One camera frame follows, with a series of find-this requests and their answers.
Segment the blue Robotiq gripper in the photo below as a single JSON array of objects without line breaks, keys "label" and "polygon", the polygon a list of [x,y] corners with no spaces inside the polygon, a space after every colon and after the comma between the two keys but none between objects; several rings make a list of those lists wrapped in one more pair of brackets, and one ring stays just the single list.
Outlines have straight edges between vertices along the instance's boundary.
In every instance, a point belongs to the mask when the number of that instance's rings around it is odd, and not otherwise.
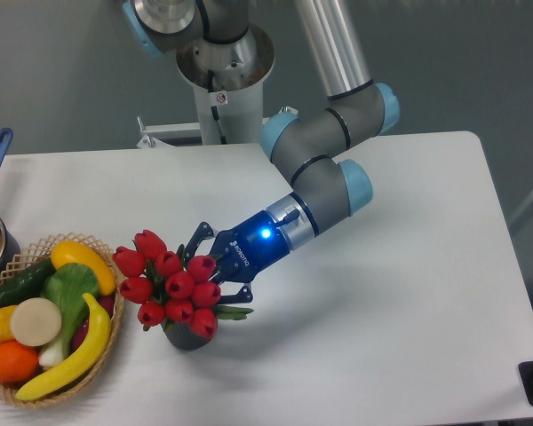
[{"label": "blue Robotiq gripper", "polygon": [[[217,232],[202,221],[184,247],[183,257],[193,258],[203,241],[214,239]],[[232,229],[220,231],[212,244],[210,254],[219,255],[219,271],[213,282],[244,283],[236,294],[223,295],[218,305],[249,304],[253,301],[251,282],[262,271],[290,253],[282,231],[265,211],[243,221]]]}]

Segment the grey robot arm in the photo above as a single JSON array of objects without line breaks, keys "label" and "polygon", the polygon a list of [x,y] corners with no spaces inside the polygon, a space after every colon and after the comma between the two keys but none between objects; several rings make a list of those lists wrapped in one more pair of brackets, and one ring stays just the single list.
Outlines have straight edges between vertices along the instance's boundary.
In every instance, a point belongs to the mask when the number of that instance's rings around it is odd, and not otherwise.
[{"label": "grey robot arm", "polygon": [[290,193],[232,229],[201,223],[183,256],[212,240],[218,260],[212,281],[241,289],[220,304],[252,299],[256,275],[367,205],[373,195],[364,169],[338,156],[395,125],[394,92],[375,83],[343,1],[298,1],[328,107],[311,120],[288,107],[263,116],[263,83],[274,47],[249,19],[245,1],[127,1],[123,12],[145,52],[176,54],[191,85],[205,145],[259,143],[290,185]]}]

